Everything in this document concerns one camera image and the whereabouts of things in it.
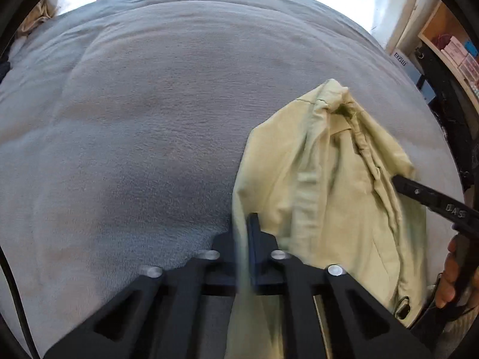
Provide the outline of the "person right hand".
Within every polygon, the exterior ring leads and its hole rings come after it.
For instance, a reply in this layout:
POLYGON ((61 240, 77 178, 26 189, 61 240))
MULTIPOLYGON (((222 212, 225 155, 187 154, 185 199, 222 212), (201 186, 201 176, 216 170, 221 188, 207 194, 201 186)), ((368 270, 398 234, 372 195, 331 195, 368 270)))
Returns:
POLYGON ((451 240, 447 249, 448 255, 434 297, 435 305, 439 309, 445 307, 455 298, 455 282, 460 273, 460 267, 456 261, 457 236, 451 240))

